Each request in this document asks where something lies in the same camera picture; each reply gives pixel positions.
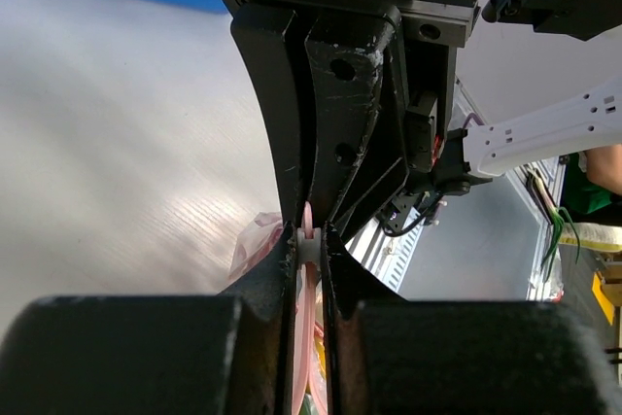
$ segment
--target person's arm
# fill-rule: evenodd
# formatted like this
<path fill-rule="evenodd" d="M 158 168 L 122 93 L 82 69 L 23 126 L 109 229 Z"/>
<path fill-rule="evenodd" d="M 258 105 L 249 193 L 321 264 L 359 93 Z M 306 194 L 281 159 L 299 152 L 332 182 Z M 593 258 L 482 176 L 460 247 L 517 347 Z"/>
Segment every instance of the person's arm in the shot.
<path fill-rule="evenodd" d="M 622 144 L 595 148 L 585 154 L 588 180 L 622 196 Z"/>

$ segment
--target black cable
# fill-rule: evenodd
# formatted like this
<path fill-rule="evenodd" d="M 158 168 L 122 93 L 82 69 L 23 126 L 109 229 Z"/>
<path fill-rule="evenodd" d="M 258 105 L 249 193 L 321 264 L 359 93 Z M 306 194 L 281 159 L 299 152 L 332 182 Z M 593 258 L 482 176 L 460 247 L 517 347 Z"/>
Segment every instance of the black cable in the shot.
<path fill-rule="evenodd" d="M 384 224 L 382 227 L 384 234 L 387 235 L 388 237 L 396 238 L 396 237 L 401 237 L 402 235 L 406 235 L 407 233 L 410 233 L 417 225 L 419 225 L 422 222 L 423 219 L 425 219 L 430 214 L 430 212 L 436 209 L 436 206 L 438 206 L 438 203 L 440 202 L 442 198 L 443 198 L 443 193 L 439 193 L 434 199 L 434 201 L 427 208 L 425 208 L 419 214 L 419 216 L 417 216 L 417 219 L 415 219 L 412 223 L 410 223 L 407 227 L 403 228 L 402 230 L 395 231 L 389 228 L 386 224 Z"/>

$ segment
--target person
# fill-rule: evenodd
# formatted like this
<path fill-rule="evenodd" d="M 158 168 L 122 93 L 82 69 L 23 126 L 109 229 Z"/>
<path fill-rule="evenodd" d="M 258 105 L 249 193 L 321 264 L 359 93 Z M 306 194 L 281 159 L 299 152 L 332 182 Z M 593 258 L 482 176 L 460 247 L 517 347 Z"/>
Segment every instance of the person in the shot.
<path fill-rule="evenodd" d="M 575 223 L 622 226 L 622 144 L 570 155 L 562 206 Z"/>

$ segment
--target screw hole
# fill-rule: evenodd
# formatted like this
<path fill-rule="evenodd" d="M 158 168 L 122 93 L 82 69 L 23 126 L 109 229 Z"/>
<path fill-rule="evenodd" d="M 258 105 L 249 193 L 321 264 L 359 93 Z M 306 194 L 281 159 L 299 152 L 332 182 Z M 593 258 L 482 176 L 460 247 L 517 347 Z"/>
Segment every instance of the screw hole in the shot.
<path fill-rule="evenodd" d="M 354 67 L 341 58 L 336 58 L 330 63 L 330 70 L 335 77 L 344 82 L 351 82 L 357 74 Z"/>
<path fill-rule="evenodd" d="M 357 152 L 346 143 L 339 143 L 334 150 L 334 158 L 338 164 L 350 167 L 357 160 Z"/>
<path fill-rule="evenodd" d="M 436 41 L 438 38 L 440 38 L 440 29 L 438 29 L 433 24 L 422 24 L 419 28 L 419 33 L 424 38 L 432 39 L 433 41 Z"/>

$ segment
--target green shirt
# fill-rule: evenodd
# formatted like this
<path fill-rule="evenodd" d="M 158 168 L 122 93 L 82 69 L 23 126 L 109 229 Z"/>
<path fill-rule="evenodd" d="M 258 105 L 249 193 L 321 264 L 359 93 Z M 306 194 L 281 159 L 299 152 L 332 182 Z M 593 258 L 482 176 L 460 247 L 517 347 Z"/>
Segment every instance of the green shirt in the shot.
<path fill-rule="evenodd" d="M 580 214 L 591 214 L 611 204 L 611 192 L 587 179 L 579 154 L 570 155 L 564 180 L 564 204 Z"/>

